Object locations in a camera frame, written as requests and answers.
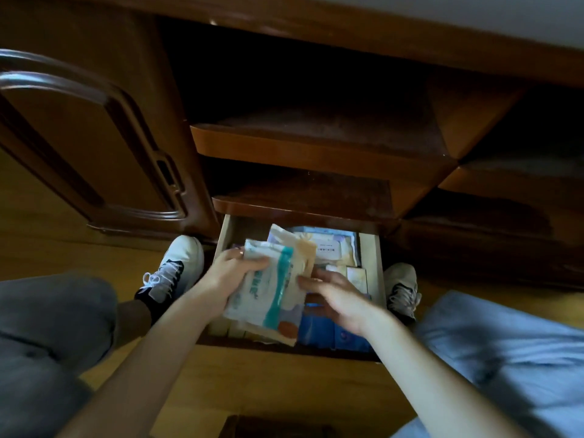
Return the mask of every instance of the cabinet door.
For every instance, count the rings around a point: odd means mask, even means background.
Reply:
[[[218,234],[152,18],[4,0],[0,144],[97,228]]]

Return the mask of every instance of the pants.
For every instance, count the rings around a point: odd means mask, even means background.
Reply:
[[[530,436],[584,437],[584,331],[450,291],[415,335]],[[428,436],[418,418],[394,434]]]
[[[0,437],[53,437],[83,407],[78,376],[112,350],[116,307],[97,278],[0,282]]]

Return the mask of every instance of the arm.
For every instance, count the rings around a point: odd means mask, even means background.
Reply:
[[[57,438],[148,436],[180,369],[205,326],[221,315],[246,272],[265,260],[242,260],[238,249],[223,254],[150,329],[91,401]]]
[[[324,297],[322,308],[348,331],[365,337],[433,438],[525,438],[511,419],[461,375],[420,344],[398,319],[367,301],[342,275],[315,269],[300,286]],[[316,302],[318,297],[307,297]]]

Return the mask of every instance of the person's left hand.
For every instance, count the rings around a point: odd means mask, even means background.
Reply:
[[[267,257],[244,260],[242,253],[240,249],[224,251],[188,292],[197,299],[197,304],[205,306],[209,321],[223,313],[227,298],[235,292],[247,272],[265,269],[269,264]]]

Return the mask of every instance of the white sneaker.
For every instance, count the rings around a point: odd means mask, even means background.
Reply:
[[[152,324],[162,316],[177,298],[194,286],[203,272],[203,247],[196,238],[180,235],[164,254],[154,273],[146,272],[142,286],[134,299],[140,300],[152,316]]]
[[[396,263],[383,272],[387,308],[392,312],[416,319],[413,313],[420,304],[416,270],[412,265]]]

